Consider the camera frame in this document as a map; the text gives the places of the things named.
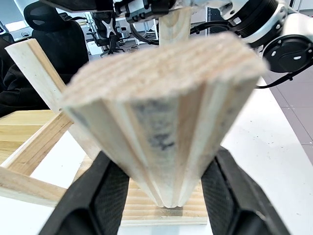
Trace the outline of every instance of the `wooden post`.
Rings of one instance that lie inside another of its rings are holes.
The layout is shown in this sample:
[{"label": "wooden post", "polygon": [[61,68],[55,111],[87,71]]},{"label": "wooden post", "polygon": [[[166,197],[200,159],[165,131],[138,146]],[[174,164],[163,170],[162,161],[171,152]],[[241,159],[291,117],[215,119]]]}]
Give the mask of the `wooden post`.
[{"label": "wooden post", "polygon": [[[48,107],[56,114],[59,113],[60,98],[66,85],[36,39],[15,43],[5,49]],[[69,132],[87,155],[95,159],[100,151],[97,144],[88,138],[77,125],[72,125]]]},{"label": "wooden post", "polygon": [[190,34],[191,7],[170,12],[159,18],[160,46],[187,41]]},{"label": "wooden post", "polygon": [[237,37],[219,34],[89,63],[63,106],[158,206],[172,208],[188,200],[265,71]]}]

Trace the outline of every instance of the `wooden base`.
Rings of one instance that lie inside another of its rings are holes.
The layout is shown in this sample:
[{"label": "wooden base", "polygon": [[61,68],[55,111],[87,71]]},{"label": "wooden base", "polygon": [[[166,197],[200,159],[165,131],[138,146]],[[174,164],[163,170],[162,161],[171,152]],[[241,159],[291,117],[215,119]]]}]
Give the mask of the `wooden base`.
[{"label": "wooden base", "polygon": [[[91,164],[92,160],[86,156],[74,180],[88,170]],[[201,183],[182,208],[168,209],[156,206],[136,182],[130,179],[121,225],[207,224],[207,219]]]}]

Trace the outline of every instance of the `black cable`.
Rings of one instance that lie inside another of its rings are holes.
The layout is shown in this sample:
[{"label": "black cable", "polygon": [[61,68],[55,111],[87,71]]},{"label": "black cable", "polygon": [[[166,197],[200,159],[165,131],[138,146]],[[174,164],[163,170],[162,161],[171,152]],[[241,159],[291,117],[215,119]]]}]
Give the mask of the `black cable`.
[{"label": "black cable", "polygon": [[210,21],[210,22],[205,22],[198,26],[193,27],[192,29],[190,29],[190,34],[199,33],[202,30],[215,27],[215,26],[221,26],[221,27],[225,27],[226,29],[230,29],[230,24],[227,21]]},{"label": "black cable", "polygon": [[279,84],[282,84],[283,82],[286,82],[288,80],[292,81],[293,77],[298,75],[299,73],[303,72],[304,70],[306,70],[307,68],[311,67],[313,65],[313,60],[311,60],[305,67],[303,67],[302,69],[295,71],[295,72],[291,72],[286,74],[285,76],[282,76],[281,78],[277,79],[276,81],[266,85],[266,86],[256,86],[256,89],[265,89],[265,88],[271,88],[271,87],[275,87]]},{"label": "black cable", "polygon": [[[198,26],[193,27],[192,29],[190,29],[190,34],[199,33],[202,30],[205,30],[205,29],[208,29],[208,28],[211,28],[214,26],[221,26],[221,27],[225,27],[227,29],[230,29],[230,24],[227,21],[210,21],[210,22],[205,22],[205,23],[202,23]],[[135,29],[135,27],[132,23],[130,24],[130,29],[131,29],[133,36],[135,38],[137,38],[138,40],[145,42],[145,43],[148,43],[148,44],[151,44],[151,45],[157,45],[157,46],[159,45],[158,40],[149,40],[149,39],[141,36],[138,33],[138,31]]]},{"label": "black cable", "polygon": [[134,36],[135,38],[137,38],[138,40],[140,40],[140,41],[142,41],[142,42],[144,42],[144,43],[148,43],[148,44],[151,44],[151,45],[156,45],[156,46],[158,46],[158,40],[149,40],[149,39],[146,39],[146,38],[142,37],[142,36],[138,33],[138,31],[135,29],[134,24],[132,24],[132,23],[130,24],[130,29],[131,29],[131,32],[132,32],[133,36]]}]

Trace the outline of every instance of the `window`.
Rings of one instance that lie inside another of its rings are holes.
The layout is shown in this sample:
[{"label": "window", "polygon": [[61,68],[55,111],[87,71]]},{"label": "window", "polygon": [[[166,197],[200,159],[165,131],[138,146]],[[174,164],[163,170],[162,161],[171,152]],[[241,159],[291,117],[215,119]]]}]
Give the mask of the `window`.
[{"label": "window", "polygon": [[22,28],[28,27],[26,21],[17,21],[12,23],[7,23],[5,27],[9,30],[9,32],[13,32]]}]

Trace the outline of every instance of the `chair backrest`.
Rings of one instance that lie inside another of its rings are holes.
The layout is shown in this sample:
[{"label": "chair backrest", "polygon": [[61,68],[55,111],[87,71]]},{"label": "chair backrest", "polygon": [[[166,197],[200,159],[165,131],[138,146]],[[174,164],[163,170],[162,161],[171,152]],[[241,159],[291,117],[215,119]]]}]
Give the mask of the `chair backrest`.
[{"label": "chair backrest", "polygon": [[93,12],[92,18],[97,26],[97,33],[100,39],[106,39],[112,35],[117,35],[114,11]]},{"label": "chair backrest", "polygon": [[59,74],[75,74],[88,62],[84,33],[75,21],[64,21],[57,10],[42,2],[24,9],[35,38]]},{"label": "chair backrest", "polygon": [[10,33],[3,33],[0,35],[1,38],[5,39],[9,43],[14,43],[14,38]]}]

